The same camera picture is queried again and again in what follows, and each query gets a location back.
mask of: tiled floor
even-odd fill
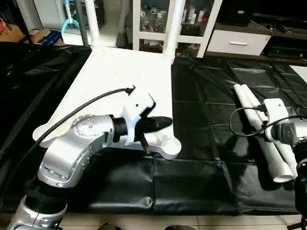
[[[0,215],[0,230],[10,216]],[[122,230],[164,230],[170,225],[189,225],[195,230],[287,230],[286,225],[300,222],[300,215],[291,216],[140,216],[67,214],[64,230],[96,230],[111,223]]]

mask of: white drawer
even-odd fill
[[[270,37],[270,35],[215,30],[207,51],[260,55]]]

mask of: cardboard box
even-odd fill
[[[0,35],[0,42],[19,42],[28,43],[24,34],[20,31],[19,27],[16,25],[10,25],[10,30],[6,27]],[[29,32],[33,43],[40,44],[44,46],[64,46],[62,40],[61,32],[54,30],[31,30]]]
[[[0,34],[0,42],[20,42],[23,39],[24,34],[20,31],[19,27],[16,25],[10,26],[12,30],[6,27]]]

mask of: white pvc pipe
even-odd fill
[[[92,39],[91,47],[96,48],[100,46],[100,39],[94,0],[85,0],[85,7]]]
[[[245,91],[243,90],[243,88],[239,84],[236,84],[234,86],[234,89],[236,94],[238,95],[241,105],[243,107],[252,107],[252,104],[245,95]],[[254,126],[256,130],[259,130],[261,128],[260,124],[262,124],[262,122],[260,121],[260,118],[258,117],[256,112],[254,110],[249,109],[246,109],[244,111],[250,124]],[[264,141],[262,138],[258,138],[257,140],[268,163],[268,170],[273,181],[277,183],[282,183],[292,180],[293,174],[291,172],[291,169],[281,158],[276,146],[272,142]]]
[[[249,102],[252,104],[253,107],[257,107],[261,105],[257,97],[252,93],[252,91],[249,89],[247,85],[241,85],[241,87],[244,90],[245,95],[247,96],[247,98],[249,99]],[[268,121],[268,117],[264,114],[264,112],[257,110],[256,113],[262,123]]]
[[[175,59],[175,51],[177,47],[177,41],[181,30],[181,19],[182,13],[184,10],[185,0],[176,0],[173,18],[171,21],[170,30],[166,31],[166,49],[164,55],[171,59],[171,63],[173,64]]]
[[[289,165],[293,173],[294,179],[297,178],[297,163],[291,146],[283,144],[280,141],[274,142],[274,144],[280,152],[281,156],[283,157],[283,160]]]
[[[241,87],[244,90],[246,96],[249,99],[249,102],[251,103],[253,107],[260,105],[260,102],[258,101],[258,99],[255,97],[255,95],[252,93],[252,91],[249,89],[247,85],[242,85]],[[257,115],[259,119],[261,120],[261,122],[268,121],[268,117],[263,112],[259,112],[257,113]],[[289,165],[294,178],[296,178],[297,177],[297,170],[296,170],[297,163],[296,163],[295,156],[294,156],[291,146],[285,145],[281,143],[280,141],[274,142],[274,144],[276,148],[278,149],[278,151],[280,152],[281,156],[283,157],[283,160]]]
[[[274,182],[283,183],[293,179],[293,174],[280,156],[276,146],[272,142],[266,142],[258,138],[258,143],[268,163],[268,170]]]
[[[236,84],[234,86],[235,92],[241,102],[241,105],[243,107],[252,107],[251,103],[249,102],[247,96],[245,95],[245,92],[243,90],[243,88],[241,87],[241,85]],[[260,121],[257,113],[255,110],[251,110],[251,109],[245,109],[244,113],[246,115],[246,117],[248,118],[249,123],[256,129],[259,130],[262,128],[262,122]]]

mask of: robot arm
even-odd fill
[[[8,229],[60,229],[68,198],[95,153],[110,147],[124,135],[127,136],[125,145],[139,139],[148,153],[144,132],[172,124],[167,117],[147,117],[154,107],[155,102],[149,94],[134,89],[125,102],[122,117],[83,115],[77,118],[47,149],[37,178],[28,183],[27,193]]]

